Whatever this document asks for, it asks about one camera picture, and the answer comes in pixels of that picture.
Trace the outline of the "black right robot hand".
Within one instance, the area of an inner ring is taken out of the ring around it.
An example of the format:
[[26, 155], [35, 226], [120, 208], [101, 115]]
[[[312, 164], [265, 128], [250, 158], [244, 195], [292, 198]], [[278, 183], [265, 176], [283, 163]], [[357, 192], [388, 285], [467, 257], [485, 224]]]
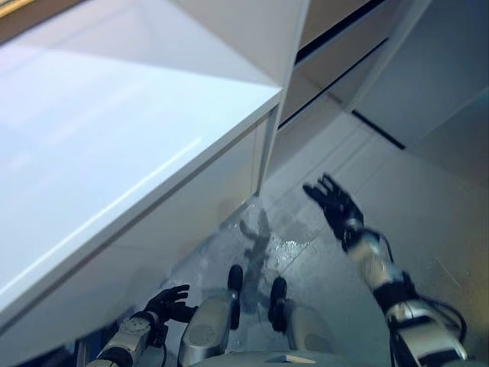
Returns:
[[347, 242], [364, 228], [363, 213], [330, 175], [323, 174], [315, 184], [305, 183], [303, 191], [320, 207], [337, 240]]

